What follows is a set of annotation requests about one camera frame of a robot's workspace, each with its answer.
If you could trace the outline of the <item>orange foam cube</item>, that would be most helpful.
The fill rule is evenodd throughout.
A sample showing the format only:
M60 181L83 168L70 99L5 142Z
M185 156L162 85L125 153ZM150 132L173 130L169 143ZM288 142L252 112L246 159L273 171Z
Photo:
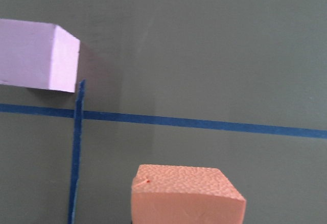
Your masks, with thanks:
M142 164L131 185L132 223L243 223L245 211L217 168Z

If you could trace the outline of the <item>brown paper table cover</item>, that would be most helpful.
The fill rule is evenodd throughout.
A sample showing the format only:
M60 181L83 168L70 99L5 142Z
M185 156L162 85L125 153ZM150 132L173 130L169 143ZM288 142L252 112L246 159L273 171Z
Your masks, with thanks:
M1 0L81 40L84 109L326 131L326 0ZM84 120L76 223L130 223L140 164L220 169L245 223L326 223L326 139Z

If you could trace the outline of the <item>pink foam cube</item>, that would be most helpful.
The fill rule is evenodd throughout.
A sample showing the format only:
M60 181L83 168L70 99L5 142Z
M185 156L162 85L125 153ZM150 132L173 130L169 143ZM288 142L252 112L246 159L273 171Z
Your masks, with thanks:
M1 84L74 93L80 40L53 23L1 19Z

